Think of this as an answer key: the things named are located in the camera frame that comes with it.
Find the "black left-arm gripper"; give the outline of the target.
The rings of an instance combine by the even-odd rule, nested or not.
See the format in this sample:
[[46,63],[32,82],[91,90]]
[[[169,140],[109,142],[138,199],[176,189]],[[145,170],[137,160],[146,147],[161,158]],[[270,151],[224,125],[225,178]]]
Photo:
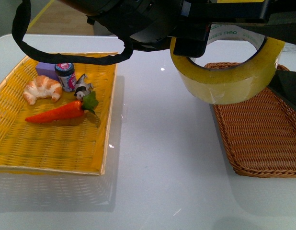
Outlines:
[[191,7],[202,0],[65,0],[80,11],[88,23],[105,27],[109,33],[129,38],[141,51],[168,49],[176,38],[175,55],[200,57],[207,45],[210,26],[191,19]]

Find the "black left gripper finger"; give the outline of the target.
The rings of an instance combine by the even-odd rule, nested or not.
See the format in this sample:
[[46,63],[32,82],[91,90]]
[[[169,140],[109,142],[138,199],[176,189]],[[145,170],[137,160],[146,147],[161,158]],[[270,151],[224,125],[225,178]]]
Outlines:
[[268,88],[296,111],[296,72],[277,70]]

